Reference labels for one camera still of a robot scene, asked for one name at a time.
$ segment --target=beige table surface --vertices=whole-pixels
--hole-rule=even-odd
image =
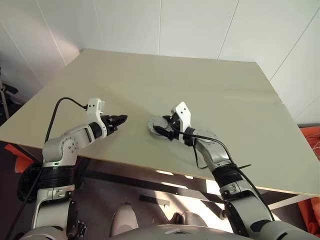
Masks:
[[[148,120],[185,101],[192,127],[214,132],[262,189],[320,194],[320,164],[288,110],[254,62],[154,56],[86,49],[0,127],[0,140],[42,148],[57,100],[106,102],[128,115],[114,134],[80,155],[212,179],[197,169],[191,147],[157,140]],[[61,103],[51,137],[87,123],[83,109]]]

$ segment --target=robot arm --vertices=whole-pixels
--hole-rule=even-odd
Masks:
[[[49,238],[48,233],[56,234],[57,239],[61,239],[60,235],[68,239],[83,235],[85,225],[78,222],[77,204],[71,198],[75,190],[73,181],[78,152],[95,140],[112,134],[127,119],[126,115],[102,115],[104,103],[98,98],[90,99],[87,105],[89,124],[70,129],[44,144],[33,230],[22,239],[31,239],[30,236]]]
[[[235,234],[256,240],[317,239],[295,226],[274,221],[258,191],[232,160],[226,146],[211,132],[191,127],[191,113],[184,102],[171,110],[172,116],[153,118],[153,135],[176,139],[194,146],[203,156],[220,187],[225,215]]]

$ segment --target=black cable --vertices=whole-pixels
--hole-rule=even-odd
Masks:
[[[53,113],[52,113],[52,116],[51,116],[50,124],[49,124],[48,130],[47,130],[46,135],[45,135],[45,140],[44,140],[44,142],[48,141],[48,139],[49,139],[49,135],[50,135],[50,132],[51,132],[51,128],[52,128],[52,126],[53,126],[53,124],[54,124],[54,120],[55,120],[55,117],[56,117],[56,113],[57,113],[59,104],[60,104],[63,100],[65,100],[65,99],[72,101],[73,103],[77,104],[79,107],[81,107],[81,108],[83,108],[83,109],[85,109],[85,110],[87,109],[87,105],[86,105],[86,106],[83,106],[83,105],[81,105],[80,103],[78,103],[77,101],[73,100],[73,99],[70,98],[70,97],[62,97],[62,98],[60,98],[60,99],[56,102],[56,104],[55,104],[55,107],[54,107],[54,110],[53,110]],[[14,220],[12,221],[12,224],[11,224],[11,226],[10,226],[10,228],[9,228],[6,236],[5,236],[5,240],[9,240],[9,239],[10,239],[10,236],[11,236],[11,234],[12,234],[12,232],[13,232],[13,230],[14,230],[17,222],[18,222],[18,219],[19,219],[22,211],[24,210],[24,208],[25,208],[25,206],[26,206],[26,204],[27,204],[27,201],[28,201],[28,199],[29,199],[29,197],[30,197],[33,189],[34,189],[35,186],[37,185],[37,182],[38,182],[38,180],[39,180],[39,178],[40,178],[40,175],[41,175],[41,173],[42,173],[42,170],[43,170],[43,169],[41,168],[40,171],[39,171],[39,173],[38,173],[38,175],[36,176],[36,178],[35,178],[32,186],[31,186],[31,188],[30,188],[28,194],[26,195],[25,200],[23,201],[22,205],[20,206],[19,211],[16,213],[15,218],[14,218]]]
[[[265,207],[267,208],[268,212],[270,213],[270,216],[271,216],[272,221],[275,220],[275,218],[274,218],[274,216],[273,216],[270,208],[268,207],[268,205],[267,205],[267,204],[265,203],[265,201],[263,200],[260,192],[257,190],[256,186],[252,183],[252,181],[251,181],[251,180],[239,169],[239,167],[235,164],[234,160],[232,159],[232,157],[231,157],[231,155],[230,155],[230,152],[229,152],[228,148],[226,147],[226,145],[225,145],[223,142],[221,142],[221,141],[219,141],[219,140],[217,140],[217,139],[211,138],[211,137],[207,137],[207,136],[200,136],[200,135],[195,135],[195,134],[190,134],[190,133],[182,132],[182,131],[179,131],[178,129],[176,129],[172,122],[169,122],[169,124],[170,124],[171,128],[172,128],[175,132],[177,132],[177,133],[179,133],[179,134],[182,134],[182,135],[184,135],[184,136],[189,136],[189,137],[198,138],[198,139],[206,139],[206,140],[210,140],[210,141],[212,141],[212,142],[215,142],[215,143],[220,144],[220,145],[223,147],[223,149],[225,150],[225,152],[226,152],[228,158],[230,159],[231,163],[232,163],[232,164],[234,165],[234,167],[238,170],[238,172],[244,177],[244,179],[247,180],[247,182],[251,185],[251,187],[253,188],[253,190],[256,192],[256,194],[257,194],[258,197],[260,198],[261,202],[265,205]]]
[[[199,163],[198,163],[198,154],[197,154],[197,150],[196,150],[196,146],[195,145],[192,145],[193,147],[193,151],[194,151],[194,157],[195,157],[195,162],[196,162],[196,166],[198,169],[206,169],[208,166],[199,166]]]
[[[62,97],[62,98],[60,98],[60,99],[56,102],[56,104],[55,104],[55,107],[54,107],[54,110],[53,110],[53,113],[52,113],[52,117],[51,117],[51,121],[50,121],[48,130],[47,130],[46,135],[45,135],[45,140],[44,140],[44,142],[46,142],[46,141],[49,140],[49,135],[50,135],[50,132],[51,132],[51,128],[52,128],[52,126],[53,126],[53,124],[54,124],[54,120],[55,120],[55,117],[56,117],[56,113],[57,113],[59,104],[60,104],[63,100],[65,100],[65,99],[70,100],[71,102],[77,104],[79,107],[81,107],[81,108],[83,108],[83,109],[85,109],[85,110],[87,109],[87,106],[81,105],[80,103],[78,103],[77,101],[73,100],[73,99],[70,98],[70,97]]]

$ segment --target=orange fabric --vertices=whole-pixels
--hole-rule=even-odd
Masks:
[[[311,148],[320,147],[320,126],[305,127],[300,129]],[[320,155],[320,148],[315,148],[314,153]]]
[[[315,218],[320,226],[320,197],[311,198],[311,204],[314,211]]]
[[[313,151],[320,155],[320,126],[300,129]],[[313,197],[297,203],[309,233],[320,238],[320,197]]]
[[[19,151],[11,144],[7,144],[4,149],[17,156],[15,162],[15,170],[18,173],[23,173],[27,169],[27,167],[34,163],[34,161],[30,157]]]

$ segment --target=wall seam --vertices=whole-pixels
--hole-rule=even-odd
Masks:
[[[306,106],[305,109],[303,109],[297,116],[294,117],[294,119],[297,119],[300,115],[302,115],[308,108],[311,107],[312,104],[314,104],[315,101],[317,101],[320,98],[320,96],[317,96],[310,104]]]
[[[8,29],[6,28],[6,26],[4,25],[4,23],[2,22],[2,20],[0,19],[0,24],[2,25],[2,27],[4,28],[6,34],[8,34],[9,38],[11,39],[11,41],[13,42],[14,46],[16,47],[16,49],[18,50],[18,52],[21,54],[23,60],[25,61],[25,63],[28,65],[28,67],[30,68],[31,72],[34,74],[36,80],[38,81],[38,83],[40,84],[41,87],[44,87],[44,85],[41,83],[38,75],[36,74],[35,70],[33,69],[33,67],[31,66],[31,64],[29,63],[29,61],[27,60],[27,58],[25,57],[25,55],[23,54],[23,52],[21,51],[21,49],[19,48],[19,46],[17,45],[16,41],[13,39],[13,37],[11,36],[11,34],[9,33]]]
[[[310,26],[311,22],[314,20],[314,18],[316,17],[317,13],[319,12],[320,7],[317,9],[317,11],[315,12],[315,14],[312,16],[311,20],[309,21],[309,23],[307,24],[307,26],[305,27],[305,29],[302,31],[301,35],[299,36],[299,38],[297,39],[297,41],[295,42],[295,44],[293,45],[293,47],[290,49],[290,51],[288,52],[288,54],[286,55],[286,57],[283,59],[283,61],[280,63],[279,67],[275,70],[274,74],[272,75],[272,77],[270,78],[269,82],[272,81],[272,79],[274,78],[274,76],[277,74],[277,72],[279,71],[279,69],[282,67],[282,65],[285,63],[285,61],[287,60],[287,58],[289,57],[289,55],[291,54],[291,52],[294,50],[295,46],[298,44],[298,42],[300,41],[300,39],[302,38],[302,36],[305,34],[306,30],[308,29],[308,27]]]
[[[161,15],[162,15],[162,0],[160,0],[160,19],[159,19],[159,38],[158,38],[158,55],[160,55],[160,37],[161,37]]]
[[[96,6],[96,0],[92,0],[92,3],[93,3],[94,11],[95,11],[96,21],[97,21],[97,24],[98,24],[98,27],[99,27],[99,31],[100,31],[100,37],[101,37],[102,45],[103,45],[104,50],[107,50],[107,48],[106,48],[106,43],[105,43],[105,39],[104,39],[104,36],[103,36],[103,33],[102,33],[102,28],[101,28],[101,24],[100,24],[100,19],[99,19],[99,16],[98,16],[98,11],[97,11],[97,6]]]
[[[48,24],[48,22],[47,22],[47,20],[46,20],[46,18],[45,18],[44,13],[42,12],[42,9],[41,9],[41,7],[40,7],[40,4],[39,4],[38,0],[35,0],[35,2],[36,2],[37,6],[38,6],[38,8],[39,8],[39,10],[40,10],[40,13],[41,13],[41,15],[42,15],[43,21],[44,21],[46,27],[47,27],[48,30],[49,30],[49,33],[50,33],[50,35],[51,35],[51,37],[52,37],[52,39],[53,39],[53,42],[54,42],[54,44],[55,44],[55,46],[56,46],[56,49],[58,50],[58,52],[59,52],[59,54],[60,54],[60,57],[62,58],[62,61],[63,61],[64,65],[67,66],[66,60],[65,60],[64,56],[62,55],[59,47],[58,47],[56,38],[55,38],[54,34],[52,33],[52,31],[51,31],[51,29],[50,29],[50,27],[49,27],[49,24]]]
[[[230,27],[231,27],[232,21],[234,20],[234,17],[235,17],[236,10],[237,10],[237,8],[238,8],[238,4],[239,4],[239,2],[240,2],[240,0],[238,0],[238,2],[236,3],[236,6],[235,6],[235,8],[234,8],[234,12],[233,12],[233,14],[232,14],[231,21],[230,21],[230,23],[229,23],[228,29],[227,29],[227,31],[226,31],[226,33],[225,33],[225,36],[224,36],[223,42],[222,42],[222,44],[221,44],[221,47],[220,47],[220,51],[219,51],[218,57],[216,58],[217,60],[219,59],[220,54],[221,54],[221,51],[222,51],[222,48],[223,48],[223,47],[224,47],[224,45],[225,45],[225,41],[226,41],[226,39],[227,39],[227,35],[228,35],[228,33],[229,33],[229,30],[230,30]]]

